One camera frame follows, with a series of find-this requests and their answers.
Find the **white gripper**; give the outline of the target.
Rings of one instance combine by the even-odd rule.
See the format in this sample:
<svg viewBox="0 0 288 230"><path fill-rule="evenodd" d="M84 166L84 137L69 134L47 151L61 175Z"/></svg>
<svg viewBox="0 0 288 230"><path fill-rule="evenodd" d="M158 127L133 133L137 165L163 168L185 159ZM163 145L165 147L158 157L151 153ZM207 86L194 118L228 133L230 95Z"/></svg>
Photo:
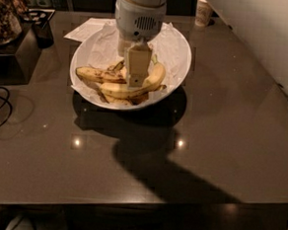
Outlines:
<svg viewBox="0 0 288 230"><path fill-rule="evenodd" d="M118 54L125 58L126 83L141 87L149 76L153 50L147 41L160 32L167 0L116 0L115 19L119 30Z"/></svg>

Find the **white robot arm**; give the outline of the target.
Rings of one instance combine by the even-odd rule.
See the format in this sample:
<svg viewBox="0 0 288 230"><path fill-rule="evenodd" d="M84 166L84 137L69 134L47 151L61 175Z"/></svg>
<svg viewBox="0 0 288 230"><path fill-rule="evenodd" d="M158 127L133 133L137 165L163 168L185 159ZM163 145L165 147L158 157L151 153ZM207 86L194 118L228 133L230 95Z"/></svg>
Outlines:
<svg viewBox="0 0 288 230"><path fill-rule="evenodd" d="M288 0L197 0L204 2L254 53L288 98ZM140 16L161 20L167 0L116 0L117 24L123 35L153 37L139 31Z"/></svg>

